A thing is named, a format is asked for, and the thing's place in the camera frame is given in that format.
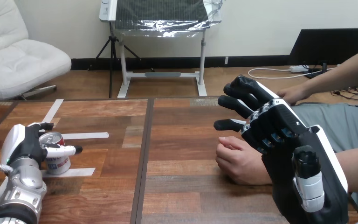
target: red and white can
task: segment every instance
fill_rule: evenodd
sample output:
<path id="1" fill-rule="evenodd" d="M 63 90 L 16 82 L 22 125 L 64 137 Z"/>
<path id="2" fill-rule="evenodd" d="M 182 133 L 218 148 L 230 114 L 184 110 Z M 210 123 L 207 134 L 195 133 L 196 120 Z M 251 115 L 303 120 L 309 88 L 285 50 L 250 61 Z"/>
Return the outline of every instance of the red and white can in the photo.
<path id="1" fill-rule="evenodd" d="M 64 138 L 59 132 L 49 132 L 39 137 L 40 144 L 65 145 Z M 69 157 L 46 158 L 47 172 L 52 175 L 62 174 L 70 167 Z"/>

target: black baseboard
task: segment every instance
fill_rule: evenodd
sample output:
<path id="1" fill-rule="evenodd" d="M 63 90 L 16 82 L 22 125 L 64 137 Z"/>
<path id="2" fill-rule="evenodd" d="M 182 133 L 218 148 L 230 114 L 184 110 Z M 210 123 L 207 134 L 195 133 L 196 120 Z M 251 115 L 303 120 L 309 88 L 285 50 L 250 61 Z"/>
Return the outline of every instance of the black baseboard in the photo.
<path id="1" fill-rule="evenodd" d="M 288 55 L 276 56 L 233 56 L 206 57 L 205 68 L 213 67 L 256 67 L 256 66 L 279 66 L 288 65 Z M 72 70 L 109 70 L 109 58 L 74 58 L 72 59 Z M 199 57 L 148 57 L 138 60 L 126 58 L 128 70 L 135 69 L 191 69 L 200 67 Z M 121 70 L 120 59 L 113 63 L 114 70 Z"/>

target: tripod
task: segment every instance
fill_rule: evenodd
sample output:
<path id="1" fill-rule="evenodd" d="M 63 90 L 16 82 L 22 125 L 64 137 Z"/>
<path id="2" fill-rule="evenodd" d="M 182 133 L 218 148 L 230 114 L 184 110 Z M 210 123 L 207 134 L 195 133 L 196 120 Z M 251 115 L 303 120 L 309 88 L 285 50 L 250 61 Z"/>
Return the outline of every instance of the tripod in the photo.
<path id="1" fill-rule="evenodd" d="M 99 52 L 99 54 L 96 56 L 95 60 L 97 61 L 97 59 L 99 58 L 99 56 L 102 54 L 103 50 L 105 50 L 106 46 L 109 44 L 109 42 L 111 42 L 110 45 L 110 60 L 109 60 L 109 67 L 110 67 L 110 85 L 109 85 L 109 98 L 112 98 L 112 75 L 113 75 L 113 59 L 115 62 L 118 61 L 118 58 L 116 56 L 116 47 L 115 47 L 115 43 L 119 42 L 119 39 L 114 35 L 113 33 L 113 25 L 112 22 L 109 22 L 109 27 L 110 27 L 110 36 L 108 38 L 108 41 L 105 43 L 105 45 L 103 46 L 103 48 L 101 49 L 101 51 Z M 124 45 L 124 47 L 132 54 L 134 55 L 139 61 L 141 60 L 141 58 L 135 54 L 131 49 L 129 49 L 126 45 Z M 92 70 L 92 64 L 89 66 L 88 70 Z"/>

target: white armchair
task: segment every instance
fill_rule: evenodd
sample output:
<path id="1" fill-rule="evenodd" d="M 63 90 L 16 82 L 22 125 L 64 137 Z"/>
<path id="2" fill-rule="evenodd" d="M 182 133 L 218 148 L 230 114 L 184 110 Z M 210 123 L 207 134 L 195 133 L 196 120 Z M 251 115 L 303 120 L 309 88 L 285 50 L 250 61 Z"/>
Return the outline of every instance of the white armchair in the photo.
<path id="1" fill-rule="evenodd" d="M 0 0 L 0 99 L 27 97 L 55 89 L 30 89 L 63 75 L 71 60 L 61 50 L 28 40 L 28 31 L 14 0 Z"/>

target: white wall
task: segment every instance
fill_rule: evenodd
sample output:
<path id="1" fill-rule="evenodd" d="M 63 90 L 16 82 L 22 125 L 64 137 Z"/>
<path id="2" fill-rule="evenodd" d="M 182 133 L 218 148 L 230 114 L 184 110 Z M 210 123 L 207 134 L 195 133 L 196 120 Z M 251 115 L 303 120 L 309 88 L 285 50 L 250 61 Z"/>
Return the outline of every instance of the white wall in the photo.
<path id="1" fill-rule="evenodd" d="M 107 41 L 109 25 L 98 18 L 100 0 L 15 1 L 30 39 L 71 58 L 93 58 Z M 206 56 L 288 55 L 302 28 L 358 27 L 358 0 L 226 0 L 222 13 L 223 22 L 207 32 Z M 125 42 L 141 57 L 200 55 L 200 36 Z"/>

